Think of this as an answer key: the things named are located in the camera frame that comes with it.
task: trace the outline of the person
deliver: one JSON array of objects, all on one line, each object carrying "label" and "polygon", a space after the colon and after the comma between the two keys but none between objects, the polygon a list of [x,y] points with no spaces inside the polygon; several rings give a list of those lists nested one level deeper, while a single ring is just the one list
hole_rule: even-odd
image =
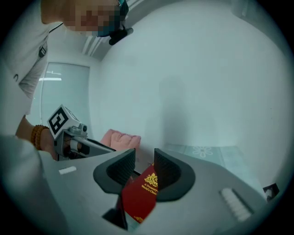
[{"label": "person", "polygon": [[[14,81],[31,102],[47,63],[50,24],[63,22],[68,29],[80,33],[99,31],[113,20],[118,8],[119,0],[36,0],[26,9],[6,37],[1,56]],[[38,150],[49,152],[56,160],[50,130],[44,126],[33,126],[26,115],[16,136],[31,141]],[[66,140],[65,147],[68,145],[70,142]]]}]

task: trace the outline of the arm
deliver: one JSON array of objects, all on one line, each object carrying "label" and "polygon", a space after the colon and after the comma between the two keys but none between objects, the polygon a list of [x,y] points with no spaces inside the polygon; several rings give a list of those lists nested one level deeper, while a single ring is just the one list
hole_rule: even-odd
[{"label": "arm", "polygon": [[16,136],[20,139],[31,141],[31,134],[34,126],[28,122],[26,116],[23,116],[16,132]]}]

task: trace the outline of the ceiling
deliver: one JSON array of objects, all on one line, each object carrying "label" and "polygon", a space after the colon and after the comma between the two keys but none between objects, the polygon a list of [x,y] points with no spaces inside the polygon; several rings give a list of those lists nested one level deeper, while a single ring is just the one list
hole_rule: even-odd
[{"label": "ceiling", "polygon": [[[163,7],[165,5],[179,2],[179,1],[189,1],[189,0],[127,0],[129,5],[129,13],[126,17],[126,27],[133,27],[137,22],[139,22],[142,18],[150,14],[152,11]],[[261,8],[257,9],[256,4],[254,5],[254,1],[250,0],[250,4],[244,6],[244,0],[238,0],[236,2],[237,6],[234,8],[239,9],[240,18],[247,21],[251,25],[260,29],[264,34],[266,34],[269,38],[271,38],[278,47],[282,49],[282,51],[286,51],[286,49],[282,48],[282,43],[275,39],[274,35],[277,33],[277,30],[272,32],[271,28],[265,31],[265,25],[263,21],[266,20],[256,20],[256,16],[259,16],[257,12],[260,12]],[[54,28],[60,23],[52,24],[51,28]],[[50,47],[62,47],[71,51],[75,51],[78,53],[82,53],[84,55],[92,56],[99,61],[102,61],[104,56],[110,49],[110,45],[108,44],[109,37],[106,38],[98,38],[95,36],[85,36],[76,32],[69,31],[63,25],[56,29],[54,32],[50,34],[49,37],[49,46]]]},{"label": "ceiling", "polygon": [[[129,13],[126,17],[126,27],[132,27],[142,18],[150,14],[152,11],[173,2],[181,0],[127,0],[129,5]],[[60,22],[51,25],[51,29],[59,25]],[[78,53],[92,56],[98,60],[102,60],[110,49],[108,44],[109,37],[98,38],[93,36],[81,35],[72,32],[61,26],[54,30],[48,39],[50,47],[62,47]]]}]

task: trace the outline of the pink cushion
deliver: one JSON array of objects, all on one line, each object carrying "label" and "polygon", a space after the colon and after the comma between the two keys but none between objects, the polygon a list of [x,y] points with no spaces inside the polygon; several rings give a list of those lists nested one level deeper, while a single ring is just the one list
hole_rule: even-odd
[{"label": "pink cushion", "polygon": [[129,135],[110,129],[106,132],[100,142],[117,151],[133,148],[138,149],[140,146],[141,137],[138,135]]}]

